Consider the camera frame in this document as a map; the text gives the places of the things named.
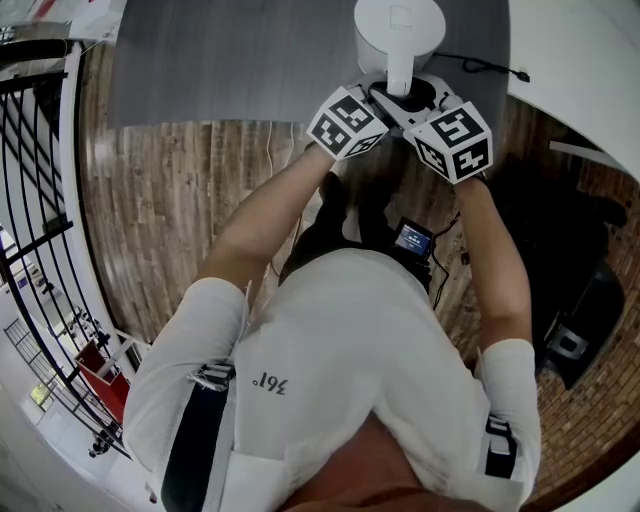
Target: gray backdrop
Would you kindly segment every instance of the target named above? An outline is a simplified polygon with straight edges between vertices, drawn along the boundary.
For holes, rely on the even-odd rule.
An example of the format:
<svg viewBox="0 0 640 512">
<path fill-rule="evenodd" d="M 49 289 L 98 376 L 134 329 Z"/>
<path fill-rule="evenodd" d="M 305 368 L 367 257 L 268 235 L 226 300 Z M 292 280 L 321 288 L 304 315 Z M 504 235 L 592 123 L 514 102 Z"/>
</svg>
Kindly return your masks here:
<svg viewBox="0 0 640 512">
<path fill-rule="evenodd" d="M 508 65 L 508 0 L 436 0 L 438 51 Z M 361 72 L 356 0 L 129 0 L 112 74 L 109 126 L 223 119 L 308 123 Z M 472 101 L 499 140 L 507 76 L 425 68 Z"/>
</svg>

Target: black pants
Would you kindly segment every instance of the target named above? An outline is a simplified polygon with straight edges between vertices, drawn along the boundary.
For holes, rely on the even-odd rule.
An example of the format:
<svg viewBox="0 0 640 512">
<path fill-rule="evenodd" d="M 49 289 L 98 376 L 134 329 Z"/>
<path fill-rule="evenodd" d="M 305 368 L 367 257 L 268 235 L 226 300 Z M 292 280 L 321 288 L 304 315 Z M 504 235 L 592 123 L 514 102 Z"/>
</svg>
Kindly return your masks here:
<svg viewBox="0 0 640 512">
<path fill-rule="evenodd" d="M 395 230 L 389 227 L 384 209 L 390 194 L 372 194 L 358 210 L 358 225 L 362 243 L 347 240 L 342 225 L 347 218 L 347 196 L 340 179 L 329 173 L 323 187 L 324 202 L 313 225 L 307 229 L 293 248 L 280 273 L 279 285 L 293 272 L 307 263 L 339 249 L 356 248 L 377 251 L 390 256 L 429 291 L 431 275 L 426 261 L 417 261 L 404 249 L 395 247 Z"/>
</svg>

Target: small screen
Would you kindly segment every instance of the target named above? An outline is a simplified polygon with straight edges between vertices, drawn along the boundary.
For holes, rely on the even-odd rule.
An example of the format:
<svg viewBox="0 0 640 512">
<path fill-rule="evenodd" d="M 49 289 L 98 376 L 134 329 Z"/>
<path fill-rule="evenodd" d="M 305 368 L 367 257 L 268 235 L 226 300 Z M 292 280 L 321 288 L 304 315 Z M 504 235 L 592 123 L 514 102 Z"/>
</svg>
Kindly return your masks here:
<svg viewBox="0 0 640 512">
<path fill-rule="evenodd" d="M 431 237 L 416 231 L 411 226 L 404 225 L 396 240 L 396 245 L 407 249 L 418 256 L 425 256 L 429 252 Z"/>
</svg>

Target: white sleeve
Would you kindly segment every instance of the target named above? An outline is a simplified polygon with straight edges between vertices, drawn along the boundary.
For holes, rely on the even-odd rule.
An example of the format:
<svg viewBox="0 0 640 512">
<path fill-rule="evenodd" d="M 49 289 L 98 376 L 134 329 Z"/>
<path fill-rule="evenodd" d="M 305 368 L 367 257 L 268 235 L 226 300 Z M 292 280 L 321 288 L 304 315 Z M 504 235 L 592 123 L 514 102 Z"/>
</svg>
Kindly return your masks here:
<svg viewBox="0 0 640 512">
<path fill-rule="evenodd" d="M 248 306 L 233 284 L 207 278 L 192 284 L 178 310 L 144 357 L 127 397 L 124 444 L 134 460 L 155 473 L 191 396 L 186 377 L 230 355 Z"/>
<path fill-rule="evenodd" d="M 491 414 L 509 423 L 518 449 L 512 480 L 524 485 L 524 502 L 535 482 L 540 465 L 541 432 L 535 352 L 525 340 L 505 340 L 481 355 L 476 377 L 484 386 Z"/>
</svg>

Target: black strap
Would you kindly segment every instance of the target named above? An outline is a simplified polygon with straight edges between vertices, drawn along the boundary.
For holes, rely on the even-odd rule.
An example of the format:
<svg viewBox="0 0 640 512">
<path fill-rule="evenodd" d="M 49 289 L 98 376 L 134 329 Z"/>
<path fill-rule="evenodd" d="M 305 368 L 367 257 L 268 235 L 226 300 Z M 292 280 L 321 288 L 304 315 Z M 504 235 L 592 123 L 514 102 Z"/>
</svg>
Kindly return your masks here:
<svg viewBox="0 0 640 512">
<path fill-rule="evenodd" d="M 509 423 L 490 414 L 487 419 L 486 432 L 490 435 L 490 440 L 485 474 L 499 478 L 511 478 L 516 465 L 518 443 L 511 434 Z"/>
<path fill-rule="evenodd" d="M 162 482 L 167 512 L 201 512 L 228 393 L 193 387 Z"/>
</svg>

